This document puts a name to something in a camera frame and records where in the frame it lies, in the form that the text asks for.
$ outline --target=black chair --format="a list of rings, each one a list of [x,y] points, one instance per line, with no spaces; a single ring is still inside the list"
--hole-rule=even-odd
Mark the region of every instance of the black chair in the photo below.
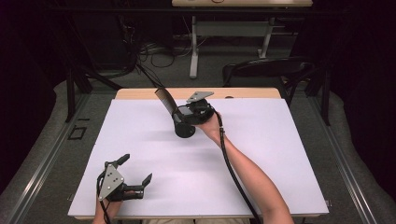
[[[258,59],[223,67],[223,87],[274,87],[291,104],[297,85],[314,74],[310,58]]]

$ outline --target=chair backrest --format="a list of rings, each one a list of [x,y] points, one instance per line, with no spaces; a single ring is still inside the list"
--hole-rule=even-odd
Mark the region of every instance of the chair backrest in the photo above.
[[[275,87],[288,105],[298,83],[306,79],[315,68],[313,60],[306,57],[258,59],[223,67],[223,87]]]

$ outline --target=table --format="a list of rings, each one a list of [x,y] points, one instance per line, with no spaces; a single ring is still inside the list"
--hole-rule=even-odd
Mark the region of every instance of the table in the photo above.
[[[224,0],[213,3],[212,0],[172,0],[174,7],[311,7],[312,0]],[[192,16],[192,55],[190,78],[197,78],[198,35],[213,36],[264,36],[259,57],[265,58],[274,27],[275,18],[269,21],[197,21]]]
[[[252,217],[220,149],[198,129],[191,138],[178,138],[169,113],[154,91],[118,92],[68,215],[92,218],[96,178],[105,161],[130,153],[131,159],[118,169],[125,183],[140,184],[150,173],[152,180],[146,187],[145,198],[125,201],[118,218]],[[213,91],[207,100],[223,116],[225,132],[273,179],[292,215],[316,217],[329,213],[289,108],[276,89],[169,91],[178,105],[185,104],[180,99],[189,98],[195,91]]]

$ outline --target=white tabletop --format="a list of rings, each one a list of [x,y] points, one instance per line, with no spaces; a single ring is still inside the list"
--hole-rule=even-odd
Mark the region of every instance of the white tabletop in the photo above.
[[[275,182],[293,216],[329,213],[283,99],[208,101],[229,138]],[[159,100],[112,101],[69,216],[94,216],[97,176],[105,161],[126,153],[131,159],[118,169],[125,183],[138,185],[151,173],[152,180],[144,199],[125,201],[119,217],[251,217],[220,149],[198,129],[191,138],[177,137]]]
[[[312,0],[172,0],[174,7],[311,7]]]

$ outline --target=gray floor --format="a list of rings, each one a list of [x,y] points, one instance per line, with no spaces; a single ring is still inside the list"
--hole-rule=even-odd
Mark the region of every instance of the gray floor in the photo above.
[[[287,56],[292,44],[289,36],[274,36],[268,57]],[[257,57],[260,40],[247,38],[209,38],[200,47],[198,78],[190,79],[190,57],[177,57],[171,66],[153,67],[167,87],[220,87],[221,68]],[[156,64],[171,58],[155,55]],[[136,72],[114,79],[130,88],[150,87]],[[0,196],[0,223],[90,223],[67,216],[68,197],[76,192],[92,146],[100,131],[115,92],[93,80],[94,92],[78,94],[78,113],[65,125],[67,113],[65,83],[55,88],[57,103],[48,124],[7,189]],[[395,202],[375,183],[359,159],[351,141],[343,102],[331,97],[330,121],[326,127],[318,117],[318,101],[298,92],[290,112],[326,200],[330,214],[309,218],[313,223],[396,223]],[[81,140],[67,140],[74,126],[87,127]]]

